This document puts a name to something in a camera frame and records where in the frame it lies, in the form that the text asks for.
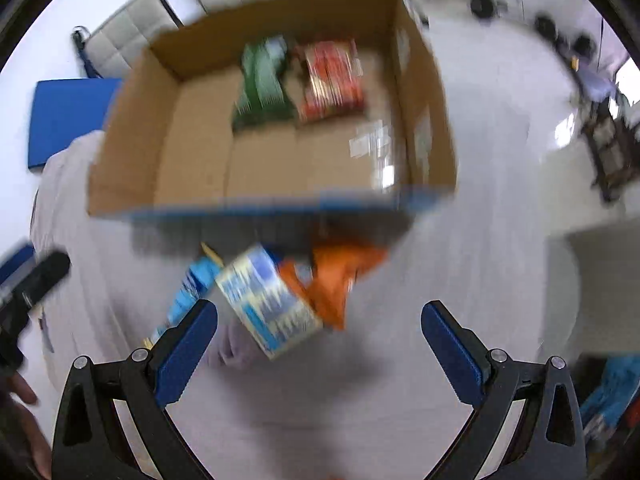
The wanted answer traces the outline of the person's hand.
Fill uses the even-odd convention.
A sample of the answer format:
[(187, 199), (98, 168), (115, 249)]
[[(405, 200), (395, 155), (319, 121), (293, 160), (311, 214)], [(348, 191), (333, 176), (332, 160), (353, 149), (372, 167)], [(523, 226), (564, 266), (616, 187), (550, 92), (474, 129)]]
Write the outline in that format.
[(41, 431), (35, 416), (27, 408), (27, 405), (37, 405), (38, 396), (20, 373), (14, 373), (6, 380), (9, 392), (14, 393), (20, 399), (16, 404), (18, 419), (21, 422), (25, 436), (29, 443), (32, 460), (43, 479), (51, 479), (52, 453), (49, 442)]

